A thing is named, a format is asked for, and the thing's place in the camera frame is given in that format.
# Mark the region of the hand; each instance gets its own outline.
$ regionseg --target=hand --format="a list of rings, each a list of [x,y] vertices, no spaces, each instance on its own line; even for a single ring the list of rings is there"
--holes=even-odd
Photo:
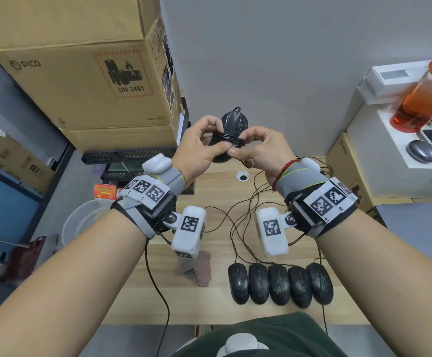
[[[262,145],[245,149],[231,148],[227,154],[234,159],[244,161],[248,168],[265,171],[267,182],[270,185],[274,183],[285,164],[296,158],[284,135],[279,131],[262,126],[252,126],[243,131],[239,137],[246,144],[261,140]]]
[[[232,146],[228,141],[207,146],[212,137],[203,135],[216,130],[224,132],[223,122],[221,119],[206,115],[184,132],[173,156],[173,166],[183,174],[186,187],[208,170],[216,156],[228,151]]]

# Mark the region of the wooden desk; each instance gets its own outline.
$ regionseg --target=wooden desk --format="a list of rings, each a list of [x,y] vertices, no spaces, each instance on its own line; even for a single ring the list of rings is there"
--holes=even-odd
[[[239,182],[235,175],[244,166],[235,160],[225,164],[213,164],[210,169],[197,180],[196,194],[183,195],[178,198],[177,210],[182,210],[188,205],[199,207],[215,206],[222,210],[229,208],[236,202],[248,199],[254,192],[253,179],[259,172],[257,169],[249,169],[251,179],[247,182]],[[261,186],[266,182],[264,174],[256,177],[256,185]],[[278,193],[267,191],[260,194],[260,202],[284,203]],[[248,203],[238,204],[229,214],[233,220],[243,215],[248,209]],[[284,207],[277,206],[283,212]],[[211,230],[221,222],[224,214],[218,210],[209,208],[207,230]],[[244,222],[240,227],[242,235]],[[249,301],[240,306],[236,304],[229,288],[227,268],[234,263],[234,250],[229,238],[232,223],[226,219],[214,232],[203,236],[201,250],[211,253],[212,281],[209,287],[198,287],[177,274],[178,258],[176,254],[159,236],[156,236],[148,246],[148,261],[150,270],[161,293],[165,296],[170,306],[170,324],[233,324],[252,318],[274,316],[300,310],[291,300],[285,306],[277,306],[269,299],[261,306]],[[292,228],[285,231],[287,240],[295,240],[301,232]],[[165,235],[172,237],[171,232]],[[245,239],[249,247],[259,258],[263,258],[254,217],[249,223]],[[246,260],[251,261],[252,256],[247,252],[237,236],[234,237],[238,253]],[[318,257],[318,251],[314,240],[303,237],[298,243],[290,247],[289,254],[271,258],[274,262],[296,264],[305,267]],[[136,266],[128,278],[124,288],[118,294],[108,312],[104,324],[165,324],[167,311],[165,304],[157,294],[146,271],[144,257]],[[341,285],[333,270],[323,260],[334,285],[334,298],[330,305],[326,306],[326,321],[332,324],[368,324],[368,321],[356,306],[345,288]],[[322,307],[312,300],[311,305],[304,310],[318,323],[323,323]]]

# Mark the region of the red string bracelet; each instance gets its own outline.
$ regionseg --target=red string bracelet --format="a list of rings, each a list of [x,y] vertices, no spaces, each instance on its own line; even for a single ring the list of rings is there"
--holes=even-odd
[[[279,173],[279,175],[277,176],[277,178],[275,178],[274,183],[272,184],[272,191],[273,191],[273,192],[275,191],[275,185],[277,184],[277,182],[279,181],[279,179],[282,177],[282,174],[284,174],[284,172],[285,172],[288,168],[290,168],[290,166],[291,166],[293,163],[296,163],[296,162],[298,162],[298,161],[300,161],[300,159],[292,159],[292,160],[289,161],[287,164],[285,164],[284,167],[283,167],[282,169],[280,169],[280,173]]]

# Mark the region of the left hand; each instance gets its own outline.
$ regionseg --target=left hand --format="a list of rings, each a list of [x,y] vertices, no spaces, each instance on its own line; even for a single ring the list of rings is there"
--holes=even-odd
[[[212,137],[203,135],[216,130],[224,132],[223,122],[221,119],[206,115],[184,132],[173,156],[173,166],[183,174],[186,187],[208,170],[216,156],[231,148],[232,144],[228,141],[207,146]]]

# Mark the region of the green shirt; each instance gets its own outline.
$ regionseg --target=green shirt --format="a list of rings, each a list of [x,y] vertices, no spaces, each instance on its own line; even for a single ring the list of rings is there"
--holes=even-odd
[[[250,333],[269,349],[244,350],[230,356],[347,357],[323,329],[306,313],[252,319],[218,328],[180,349],[173,357],[216,356],[236,333]]]

